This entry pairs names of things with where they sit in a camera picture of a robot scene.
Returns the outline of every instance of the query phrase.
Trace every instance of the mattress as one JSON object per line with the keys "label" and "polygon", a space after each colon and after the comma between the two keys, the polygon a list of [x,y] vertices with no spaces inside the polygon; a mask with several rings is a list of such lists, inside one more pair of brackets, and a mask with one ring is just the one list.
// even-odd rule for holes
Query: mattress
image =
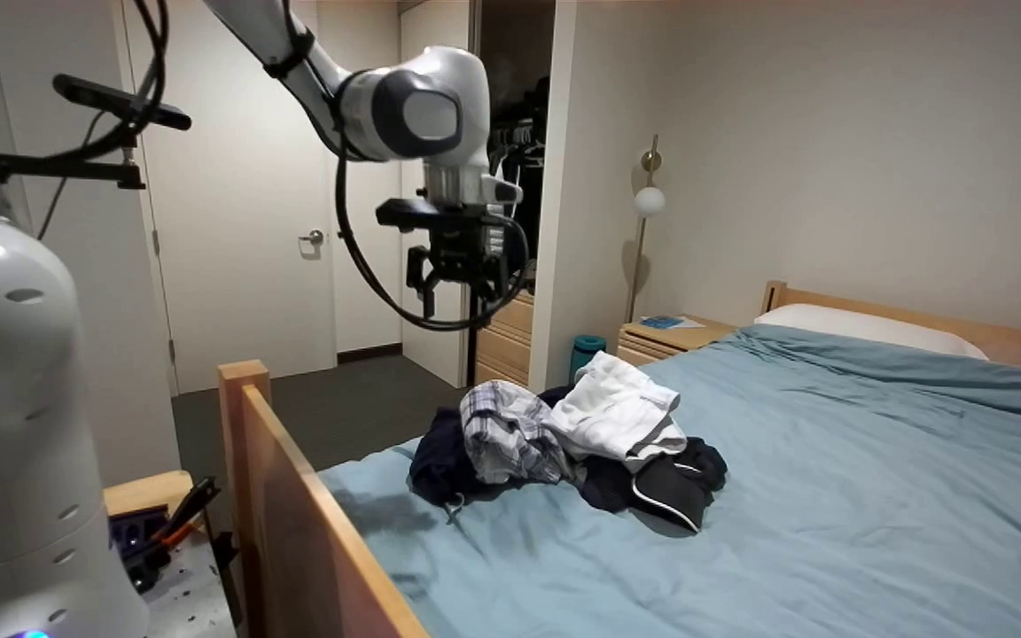
{"label": "mattress", "polygon": [[452,515],[414,444],[324,470],[452,636],[1021,636],[1021,372],[747,325],[645,369],[726,456],[699,534],[517,487]]}

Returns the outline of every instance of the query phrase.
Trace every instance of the white pillow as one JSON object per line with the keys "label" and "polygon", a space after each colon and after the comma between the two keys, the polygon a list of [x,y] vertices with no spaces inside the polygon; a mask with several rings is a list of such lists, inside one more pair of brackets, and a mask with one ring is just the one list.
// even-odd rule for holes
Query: white pillow
{"label": "white pillow", "polygon": [[757,324],[988,360],[973,341],[965,341],[959,334],[929,331],[929,325],[916,325],[916,324],[897,324],[897,320],[883,320],[883,317],[844,312],[844,309],[785,305],[785,309],[758,317]]}

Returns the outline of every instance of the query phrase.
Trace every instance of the bed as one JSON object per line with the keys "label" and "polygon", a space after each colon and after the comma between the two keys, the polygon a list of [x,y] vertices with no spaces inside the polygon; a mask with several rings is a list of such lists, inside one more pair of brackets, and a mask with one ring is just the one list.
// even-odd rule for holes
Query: bed
{"label": "bed", "polygon": [[448,515],[414,444],[319,475],[225,364],[250,636],[1021,636],[1021,331],[768,282],[797,305],[993,360],[758,324],[648,364],[731,467],[699,534],[536,483]]}

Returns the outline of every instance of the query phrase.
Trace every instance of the white robot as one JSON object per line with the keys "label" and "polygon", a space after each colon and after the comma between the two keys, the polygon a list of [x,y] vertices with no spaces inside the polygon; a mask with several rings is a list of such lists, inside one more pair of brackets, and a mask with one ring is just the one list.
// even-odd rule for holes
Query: white robot
{"label": "white robot", "polygon": [[[378,222],[429,229],[429,247],[409,257],[409,282],[422,289],[425,312],[409,320],[460,325],[429,320],[436,280],[473,282],[491,302],[485,312],[516,299],[523,273],[505,257],[516,222],[499,209],[517,189],[485,175],[491,89],[473,54],[425,48],[401,68],[349,74],[282,0],[211,8],[299,96],[339,155],[339,175],[344,161],[425,161],[425,197],[378,207]],[[10,175],[120,171],[0,155],[0,180]],[[148,626],[110,543],[78,380],[75,282],[45,244],[0,220],[0,638],[142,638]]]}

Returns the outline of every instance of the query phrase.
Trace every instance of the gray carpet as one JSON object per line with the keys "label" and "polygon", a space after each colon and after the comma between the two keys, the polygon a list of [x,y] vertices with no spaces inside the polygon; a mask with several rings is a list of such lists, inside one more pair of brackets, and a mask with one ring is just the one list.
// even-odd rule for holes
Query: gray carpet
{"label": "gray carpet", "polygon": [[[329,372],[272,380],[272,409],[317,467],[365,456],[422,437],[436,409],[454,409],[454,390],[401,353],[350,360]],[[191,478],[225,475],[220,398],[173,398],[180,464]]]}

